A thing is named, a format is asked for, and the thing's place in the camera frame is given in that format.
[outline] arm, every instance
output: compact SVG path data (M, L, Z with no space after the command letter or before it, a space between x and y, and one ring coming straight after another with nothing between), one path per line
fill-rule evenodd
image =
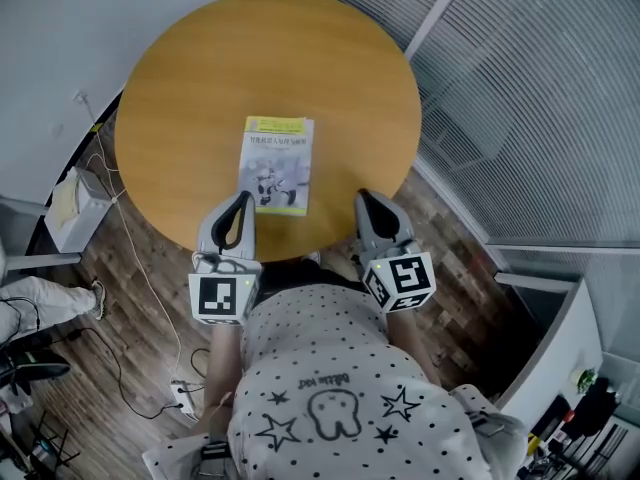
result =
M204 411L192 429L194 435L209 432L212 417L218 430L225 434L227 432L233 395L242 378L241 338L241 326L214 325L211 330L209 363L204 381ZM227 393L231 395L222 402Z
M387 327L389 329L390 343L413 357L422 368L422 371L424 371L427 380L436 386L440 386L438 371L424 345L422 345L422 341L420 341L415 313L411 310L388 313Z

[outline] sneaker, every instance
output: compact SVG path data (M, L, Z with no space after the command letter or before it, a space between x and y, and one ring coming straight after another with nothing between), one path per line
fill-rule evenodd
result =
M89 314L96 320L102 320L104 318L104 300L107 295L107 291L104 288L102 281L94 279L91 282L91 291L96 296L96 305L89 311Z

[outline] desk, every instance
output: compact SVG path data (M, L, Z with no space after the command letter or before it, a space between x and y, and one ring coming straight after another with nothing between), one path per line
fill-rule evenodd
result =
M411 68L370 18L336 0L218 0L145 52L116 122L118 167L144 217L193 249L236 192L248 115L315 121L306 217L259 215L257 259L308 254L355 229L353 198L392 196L411 167L421 109Z
M556 292L569 290L531 359L496 403L501 412L518 418L531 430L557 395L563 395L571 408L576 408L582 395L571 383L571 373L588 368L598 371L602 364L602 346L584 279L566 283L498 274L496 281L505 283L507 276L511 277L508 284L512 285Z

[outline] black wire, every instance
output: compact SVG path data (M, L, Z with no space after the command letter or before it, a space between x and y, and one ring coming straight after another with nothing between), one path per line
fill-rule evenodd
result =
M206 378L206 376L205 376L205 375L203 375L203 374L202 374L202 372L196 368L196 365L195 365L195 364L193 364L193 356L195 356L195 355L196 355L196 352L200 352L201 350L203 350L203 351L205 351L205 352L209 352L209 349L208 349L208 348L197 348L197 349L195 349L193 352L191 352L191 359L190 359L190 361L191 361L191 368L193 368L193 369L195 370L195 372L196 372L198 375L200 375L200 377L202 377L203 379L205 379L205 378Z
M13 310L18 314L18 325L16 326L16 330L13 332L13 334L11 336L9 336L4 343L2 343L2 345L0 345L0 350L2 350L5 345L7 343L9 343L13 337L18 334L20 332L20 323L22 322L22 313L20 313L20 311L18 309L16 309L16 307L13 304L10 304L9 302L3 301L7 306L13 308Z
M28 299L27 297L8 297L6 299L0 299L0 302L4 302L7 306L10 306L16 313L18 313L18 326L16 327L16 330L14 331L14 333L11 336L9 336L9 338L2 345L0 345L0 350L2 350L4 346L7 343L9 343L20 332L20 324L22 323L22 313L20 313L20 310L17 309L13 304L11 304L11 302L16 302L16 301L28 302L33 306L33 309L36 312L36 332L40 330L40 311L38 310L38 306L36 305L35 302L33 302L31 299Z
M195 393L196 391L201 391L204 389L204 386L200 386L199 388L196 389L182 389L182 388L178 388L178 393Z
M582 459L584 458L584 456L587 454L587 452L589 450L591 450L591 447L595 444L595 442L598 440L598 438L600 437L600 434L602 434L602 431L604 430L604 427L602 427L598 433L596 434L596 436L593 438L593 441L591 441L591 443L589 443L589 446L587 446L587 449L584 451L584 453L582 455L580 455L580 458L578 459L578 462L580 464L582 464Z
M153 420L158 416L160 416L165 409L179 409L182 407L182 404L173 404L173 405L167 404L162 406L162 408L153 416L147 416L146 414L142 414L136 411L131 406L131 404L127 401L127 399L124 397L124 391L122 389L122 366L120 366L120 361L118 361L118 358L115 352L113 351L113 349L109 346L109 344L105 341L105 339L102 336L100 336L100 333L98 333L98 331L96 331L93 327L81 327L80 329L74 329L69 334L67 334L64 338L54 341L53 343L58 343L59 341L64 341L66 339L69 339L69 341L74 341L80 337L83 331L93 332L98 337L98 339L103 343L103 345L109 349L109 352L111 352L111 357L113 357L113 360L118 365L118 389L120 390L120 397L122 397L122 401L127 405L129 409L131 409L131 411L133 411L135 414L137 414L141 418L144 418L146 420Z
M21 300L23 302L28 302L33 306L33 309L36 312L36 332L40 330L40 311L38 310L38 306L35 302L33 302L28 297L9 297L7 299L0 299L0 302L15 302Z

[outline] robot illustration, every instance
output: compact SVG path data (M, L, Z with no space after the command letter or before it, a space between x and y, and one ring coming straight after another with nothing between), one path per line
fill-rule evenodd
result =
M286 194L287 206L291 206L296 200L296 190L283 190L284 179L277 179L274 169L267 168L266 174L259 174L255 181L258 185L258 193L260 194L259 206L267 206L271 202L271 198L276 192Z

